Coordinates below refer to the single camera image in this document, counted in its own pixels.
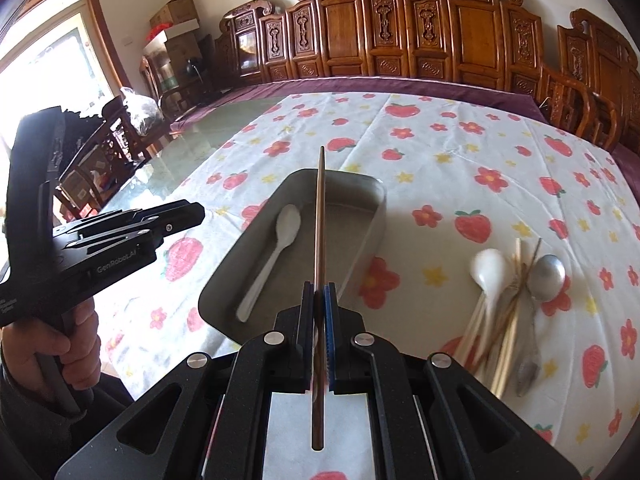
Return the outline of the person's left hand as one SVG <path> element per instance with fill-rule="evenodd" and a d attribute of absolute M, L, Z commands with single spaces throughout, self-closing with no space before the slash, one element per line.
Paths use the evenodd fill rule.
<path fill-rule="evenodd" d="M 54 401 L 37 362 L 38 354 L 57 356 L 62 377 L 76 391 L 96 386 L 101 376 L 99 317 L 89 298 L 73 308 L 73 333 L 67 337 L 39 318 L 22 318 L 2 330 L 3 363 L 17 385 L 44 402 Z"/>

